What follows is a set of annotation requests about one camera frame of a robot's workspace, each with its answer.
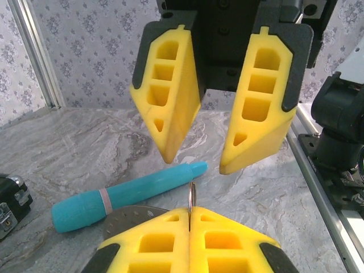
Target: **black camera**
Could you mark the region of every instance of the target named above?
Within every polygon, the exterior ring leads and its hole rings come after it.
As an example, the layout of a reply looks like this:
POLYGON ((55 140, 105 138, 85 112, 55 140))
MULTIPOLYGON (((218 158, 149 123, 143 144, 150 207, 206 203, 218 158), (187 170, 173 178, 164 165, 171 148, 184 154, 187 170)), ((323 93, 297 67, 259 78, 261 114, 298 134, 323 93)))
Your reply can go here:
POLYGON ((20 176, 0 173, 0 241, 30 212, 32 202, 20 176))

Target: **textured grip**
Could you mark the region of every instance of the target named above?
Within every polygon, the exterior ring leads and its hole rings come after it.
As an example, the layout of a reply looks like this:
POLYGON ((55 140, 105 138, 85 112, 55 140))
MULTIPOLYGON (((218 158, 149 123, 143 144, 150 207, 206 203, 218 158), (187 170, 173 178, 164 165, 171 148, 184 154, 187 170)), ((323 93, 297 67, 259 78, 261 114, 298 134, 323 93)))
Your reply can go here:
POLYGON ((81 273, 107 273, 119 249, 119 244, 112 243, 97 250, 81 273))
POLYGON ((99 191, 80 193, 52 207, 52 220, 59 233, 89 226, 106 216, 99 191))
POLYGON ((274 273, 299 273, 282 249, 270 243, 261 243, 259 247, 274 273))

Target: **pink band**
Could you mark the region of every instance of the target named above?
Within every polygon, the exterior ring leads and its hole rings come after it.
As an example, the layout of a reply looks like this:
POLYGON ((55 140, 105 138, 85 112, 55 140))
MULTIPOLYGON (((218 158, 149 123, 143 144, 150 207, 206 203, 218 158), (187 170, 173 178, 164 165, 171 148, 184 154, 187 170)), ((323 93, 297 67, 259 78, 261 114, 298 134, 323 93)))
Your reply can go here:
POLYGON ((107 193, 107 190, 105 188, 99 189, 98 191, 100 192, 106 215, 109 215, 111 212, 113 212, 113 207, 111 205, 109 194, 107 193))

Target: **gray disc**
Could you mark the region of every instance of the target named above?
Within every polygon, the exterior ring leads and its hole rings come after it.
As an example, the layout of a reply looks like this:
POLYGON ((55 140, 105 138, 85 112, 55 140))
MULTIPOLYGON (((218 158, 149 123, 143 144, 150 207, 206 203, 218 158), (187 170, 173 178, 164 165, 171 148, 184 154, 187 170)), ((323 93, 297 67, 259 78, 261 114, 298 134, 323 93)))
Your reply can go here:
POLYGON ((166 212, 168 212, 166 209, 138 205, 124 206, 117 209, 110 213, 105 220, 104 239, 109 239, 166 212))

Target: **yellow foam pad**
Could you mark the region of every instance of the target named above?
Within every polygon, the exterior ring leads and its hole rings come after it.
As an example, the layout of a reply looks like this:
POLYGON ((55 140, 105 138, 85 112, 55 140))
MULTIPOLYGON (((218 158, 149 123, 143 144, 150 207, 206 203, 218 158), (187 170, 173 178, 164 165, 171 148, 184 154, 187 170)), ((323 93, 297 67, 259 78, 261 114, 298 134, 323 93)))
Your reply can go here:
POLYGON ((190 273, 273 273, 259 244, 272 238, 205 208, 193 207, 190 273))
POLYGON ((221 155, 224 175, 278 152, 296 113, 282 110, 293 54, 268 31, 250 36, 221 155))
POLYGON ((189 272, 187 209, 175 209, 104 241, 119 244, 107 273, 189 272))
POLYGON ((273 273, 259 248, 278 243, 205 208, 174 209, 105 242, 121 247, 107 273, 273 273))
POLYGON ((172 163, 201 107, 190 30, 179 26, 151 43, 142 85, 130 94, 163 160, 172 163))

